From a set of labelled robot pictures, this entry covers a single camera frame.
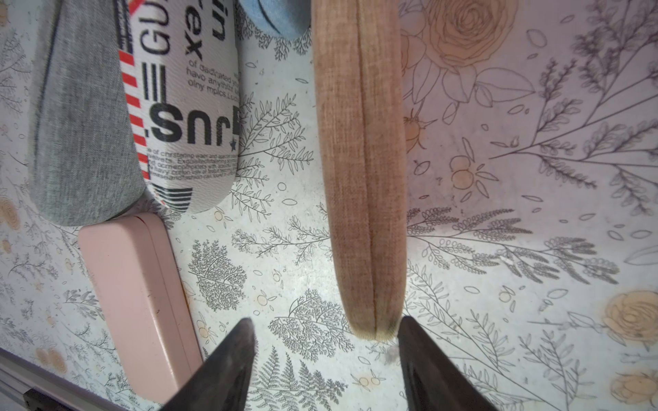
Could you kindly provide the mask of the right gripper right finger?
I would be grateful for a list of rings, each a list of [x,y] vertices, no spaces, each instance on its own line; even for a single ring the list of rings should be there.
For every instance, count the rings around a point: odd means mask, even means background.
[[[402,318],[398,338],[410,411],[496,410],[414,318]]]

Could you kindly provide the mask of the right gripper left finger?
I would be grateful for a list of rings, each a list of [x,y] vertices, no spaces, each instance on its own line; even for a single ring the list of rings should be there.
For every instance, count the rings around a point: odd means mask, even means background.
[[[240,320],[162,411],[244,411],[255,361],[255,327]]]

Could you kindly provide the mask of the pink case black glasses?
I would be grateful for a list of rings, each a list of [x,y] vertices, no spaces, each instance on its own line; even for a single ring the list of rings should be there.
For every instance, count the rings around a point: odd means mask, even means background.
[[[81,229],[82,258],[132,390],[165,403],[202,365],[167,234],[144,212]]]

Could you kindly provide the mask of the light blue case white glasses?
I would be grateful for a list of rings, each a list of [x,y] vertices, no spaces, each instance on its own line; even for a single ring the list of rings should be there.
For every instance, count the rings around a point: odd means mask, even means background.
[[[238,3],[260,31],[275,38],[298,39],[311,25],[310,0],[240,0]]]

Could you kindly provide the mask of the olive glasses case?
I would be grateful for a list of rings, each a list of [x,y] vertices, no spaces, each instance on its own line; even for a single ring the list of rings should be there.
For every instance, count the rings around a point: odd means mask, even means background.
[[[386,341],[406,287],[406,149],[394,1],[315,1],[312,46],[335,275],[355,336]]]

